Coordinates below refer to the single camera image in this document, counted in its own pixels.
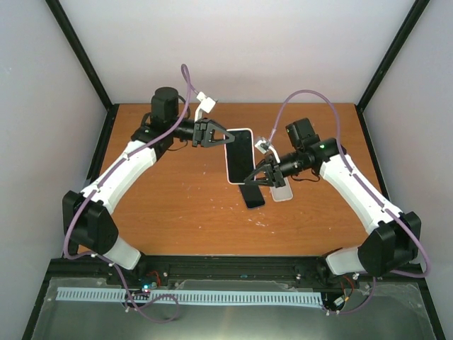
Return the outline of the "black smartphone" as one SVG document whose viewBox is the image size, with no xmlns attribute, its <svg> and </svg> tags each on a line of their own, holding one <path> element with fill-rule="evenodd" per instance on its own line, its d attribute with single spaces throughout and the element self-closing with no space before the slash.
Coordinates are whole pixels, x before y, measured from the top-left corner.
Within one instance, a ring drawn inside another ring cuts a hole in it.
<svg viewBox="0 0 453 340">
<path fill-rule="evenodd" d="M 265 199 L 258 186 L 241 184 L 239 190 L 248 209 L 256 209 L 265 205 Z"/>
</svg>

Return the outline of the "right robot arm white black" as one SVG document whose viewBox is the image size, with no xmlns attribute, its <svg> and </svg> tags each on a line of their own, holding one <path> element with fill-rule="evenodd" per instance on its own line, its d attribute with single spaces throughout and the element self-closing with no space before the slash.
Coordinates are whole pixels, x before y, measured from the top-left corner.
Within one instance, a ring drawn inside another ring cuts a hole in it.
<svg viewBox="0 0 453 340">
<path fill-rule="evenodd" d="M 368 273 L 380 277 L 398 273 L 418 255 L 421 220 L 389 202 L 363 176 L 335 138 L 321 140 L 307 118 L 287 125 L 294 151 L 266 155 L 244 179 L 247 185 L 282 188 L 286 178 L 310 170 L 327 181 L 352 208 L 367 238 L 359 246 L 327 253 L 319 264 L 322 276 Z"/>
</svg>

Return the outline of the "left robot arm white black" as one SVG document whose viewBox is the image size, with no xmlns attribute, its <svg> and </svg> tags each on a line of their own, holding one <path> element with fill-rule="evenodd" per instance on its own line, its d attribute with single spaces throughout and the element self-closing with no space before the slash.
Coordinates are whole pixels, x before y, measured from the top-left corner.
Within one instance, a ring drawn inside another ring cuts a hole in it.
<svg viewBox="0 0 453 340">
<path fill-rule="evenodd" d="M 171 87 L 157 89 L 151 98 L 151 110 L 131 136 L 122 154 L 81 192 L 69 191 L 63 198 L 64 246 L 67 259 L 69 244 L 86 247 L 87 254 L 100 257 L 110 265 L 123 267 L 122 276 L 132 285 L 146 280 L 147 267 L 140 263 L 141 252 L 120 235 L 112 214 L 134 182 L 170 149 L 174 140 L 193 147 L 214 147 L 235 140 L 214 120 L 204 118 L 215 106 L 214 99 L 199 92 L 199 104 L 193 118 L 187 117 L 188 106 L 179 107 L 182 96 Z"/>
</svg>

